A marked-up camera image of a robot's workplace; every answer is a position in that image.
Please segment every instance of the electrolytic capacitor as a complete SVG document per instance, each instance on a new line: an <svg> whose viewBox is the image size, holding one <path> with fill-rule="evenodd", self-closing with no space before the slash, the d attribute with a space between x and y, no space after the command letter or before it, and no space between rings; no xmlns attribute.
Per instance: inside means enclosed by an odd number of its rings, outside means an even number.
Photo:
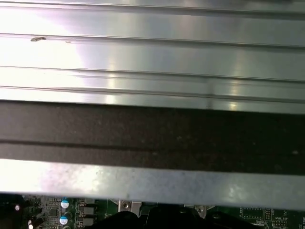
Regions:
<svg viewBox="0 0 305 229"><path fill-rule="evenodd" d="M20 204L16 204L15 205L15 210L19 211L19 210L25 209L25 208L27 208L27 207L29 207L31 205L32 205L32 203L29 200L25 200L25 201L23 201Z"/></svg>
<svg viewBox="0 0 305 229"><path fill-rule="evenodd" d="M60 217L59 222L62 225L66 225L72 219L72 213L66 212L63 216Z"/></svg>
<svg viewBox="0 0 305 229"><path fill-rule="evenodd" d="M62 207L63 209L67 209L68 206L69 206L68 200L67 200L67 199L64 199L64 200L61 202L61 207Z"/></svg>
<svg viewBox="0 0 305 229"><path fill-rule="evenodd" d="M28 225L28 229L37 228L41 224L43 224L43 219L42 218L37 218L36 220L32 221L31 224Z"/></svg>

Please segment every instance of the small dust particle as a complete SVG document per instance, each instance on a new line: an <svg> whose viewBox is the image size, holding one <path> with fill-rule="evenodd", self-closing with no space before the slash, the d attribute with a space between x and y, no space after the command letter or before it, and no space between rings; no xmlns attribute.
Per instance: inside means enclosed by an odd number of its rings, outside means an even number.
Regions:
<svg viewBox="0 0 305 229"><path fill-rule="evenodd" d="M38 41L41 41L41 40L46 40L46 38L45 37L34 37L30 41L31 42L38 42Z"/></svg>

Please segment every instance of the circuit board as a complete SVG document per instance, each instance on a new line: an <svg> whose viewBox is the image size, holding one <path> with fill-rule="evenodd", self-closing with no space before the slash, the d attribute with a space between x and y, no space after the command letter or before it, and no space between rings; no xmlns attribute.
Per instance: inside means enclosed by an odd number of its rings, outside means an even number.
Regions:
<svg viewBox="0 0 305 229"><path fill-rule="evenodd" d="M38 229L82 229L96 221L103 220L119 211L113 200L95 200L90 198L62 198L46 196L23 196L32 203L25 208L21 229L28 229L32 215L43 219ZM142 203L141 214L158 204ZM229 208L213 207L210 211L221 211L259 226L261 229L305 229L305 212L278 210L269 208ZM70 216L65 222L63 217Z"/></svg>
<svg viewBox="0 0 305 229"><path fill-rule="evenodd" d="M214 207L228 215L258 225L261 229L305 229L305 212L270 208Z"/></svg>

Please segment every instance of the black chip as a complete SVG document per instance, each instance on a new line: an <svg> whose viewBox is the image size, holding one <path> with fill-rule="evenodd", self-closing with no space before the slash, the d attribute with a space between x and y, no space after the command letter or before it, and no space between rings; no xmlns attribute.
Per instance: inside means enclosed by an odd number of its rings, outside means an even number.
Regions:
<svg viewBox="0 0 305 229"><path fill-rule="evenodd" d="M57 210L51 209L49 214L50 214L50 216L57 216Z"/></svg>

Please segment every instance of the metal edge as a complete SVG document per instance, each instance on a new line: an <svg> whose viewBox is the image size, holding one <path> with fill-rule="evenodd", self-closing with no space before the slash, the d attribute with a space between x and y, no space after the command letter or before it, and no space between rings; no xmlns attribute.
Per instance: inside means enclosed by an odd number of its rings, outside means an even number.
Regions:
<svg viewBox="0 0 305 229"><path fill-rule="evenodd" d="M0 88L0 100L80 104L108 104L188 109L213 109L283 114L305 114L304 103L253 101L233 98L190 97L158 94L86 93L56 90Z"/></svg>
<svg viewBox="0 0 305 229"><path fill-rule="evenodd" d="M251 16L172 14L158 11L139 13L128 10L37 9L31 5L0 6L3 23L0 32L63 40L121 39L141 42L212 43L220 45L304 47L299 28L302 20L270 20Z"/></svg>
<svg viewBox="0 0 305 229"><path fill-rule="evenodd" d="M245 2L243 0L10 0L2 4L59 4L59 5L96 5L96 6L136 6L152 8L201 9L219 11L245 11L267 13L304 13L305 3L302 1L259 1Z"/></svg>
<svg viewBox="0 0 305 229"><path fill-rule="evenodd" d="M304 209L305 176L142 169L0 159L1 192Z"/></svg>
<svg viewBox="0 0 305 229"><path fill-rule="evenodd" d="M67 71L0 67L0 87L23 90L72 90L83 93L119 92L172 96L226 97L302 102L303 82L219 79L208 75Z"/></svg>
<svg viewBox="0 0 305 229"><path fill-rule="evenodd" d="M136 42L31 42L22 38L1 38L1 41L0 47L7 55L1 57L0 62L8 67L303 80L303 50L217 45L202 45L199 48ZM203 61L185 62L185 58ZM218 63L222 63L221 68L217 67Z"/></svg>

